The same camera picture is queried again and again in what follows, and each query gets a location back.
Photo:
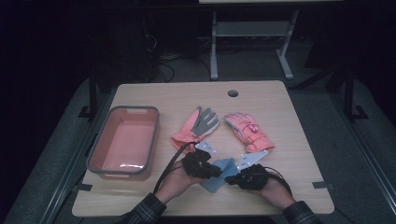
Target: pink tray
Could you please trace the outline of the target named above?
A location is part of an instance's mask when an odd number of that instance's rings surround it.
[[[105,179],[149,178],[159,117],[153,106],[112,108],[93,145],[87,168]]]

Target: gray floor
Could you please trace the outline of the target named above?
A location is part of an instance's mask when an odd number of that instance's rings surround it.
[[[287,57],[294,80],[286,80],[282,74],[275,51],[246,50],[234,54],[220,54],[219,81],[233,80],[281,80],[292,86],[319,72],[304,68],[310,43],[293,42]],[[197,60],[176,60],[167,65],[175,69],[172,82],[209,81],[204,63],[209,65],[208,53]],[[171,75],[168,67],[161,66],[163,73]],[[370,92],[355,82],[355,105],[361,105],[369,119],[357,120],[351,124],[340,110],[339,101],[343,93],[329,94],[324,87],[328,79],[314,83],[302,91],[289,91],[297,115],[302,123],[308,142],[317,160],[324,180],[333,186],[330,194],[335,211],[329,215],[318,215],[325,223],[396,223],[383,190],[376,182],[373,170],[364,156],[363,147],[370,148],[372,158],[380,164],[389,182],[396,186],[396,131],[382,111],[376,106]],[[85,148],[100,127],[103,111],[107,111],[113,94],[100,94],[101,111],[98,122],[78,118],[80,109],[89,104],[88,81],[81,84],[58,127],[49,140],[18,200],[11,209],[6,223],[46,223],[43,216],[53,217],[53,223],[109,223],[113,217],[80,218],[71,213],[76,193],[72,190],[85,171],[86,157],[76,163],[70,161],[79,153],[77,148]],[[363,137],[357,139],[354,131]],[[70,174],[68,186],[59,185],[66,171]],[[71,190],[61,195],[65,203],[55,214],[49,214],[48,204],[59,194],[59,189]],[[282,216],[273,216],[276,223],[286,223]]]

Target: pink and gray glove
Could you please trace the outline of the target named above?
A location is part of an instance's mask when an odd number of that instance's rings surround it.
[[[210,108],[202,112],[198,106],[184,123],[181,132],[172,135],[172,145],[180,149],[189,142],[199,142],[208,134],[213,133],[219,126],[219,120],[215,112]],[[185,152],[194,151],[193,145],[186,147]]]
[[[241,142],[247,145],[247,152],[263,151],[275,147],[249,114],[229,114],[225,120],[233,127],[233,133]]]

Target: plaid sleeve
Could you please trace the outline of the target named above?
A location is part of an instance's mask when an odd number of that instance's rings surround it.
[[[131,212],[122,215],[115,223],[154,224],[165,209],[166,205],[158,200],[154,194],[150,193]]]
[[[321,224],[308,205],[301,201],[292,204],[283,211],[283,216],[290,224]]]

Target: person's left hand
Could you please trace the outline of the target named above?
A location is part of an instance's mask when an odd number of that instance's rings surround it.
[[[203,182],[204,179],[187,175],[181,161],[173,164],[171,172],[165,177],[155,196],[164,204],[180,196],[186,189],[197,183]]]

